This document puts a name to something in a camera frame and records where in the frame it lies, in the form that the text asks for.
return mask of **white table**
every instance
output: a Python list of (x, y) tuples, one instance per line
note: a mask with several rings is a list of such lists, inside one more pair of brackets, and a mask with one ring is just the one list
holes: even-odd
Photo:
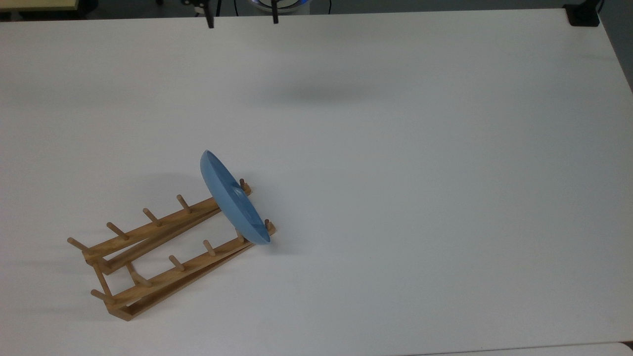
[[(603, 27), (563, 10), (0, 23), (0, 44), (8, 355), (633, 339), (633, 96)], [(108, 315), (66, 238), (206, 199), (204, 149), (250, 183), (273, 244)], [(215, 217), (137, 269), (233, 233)]]

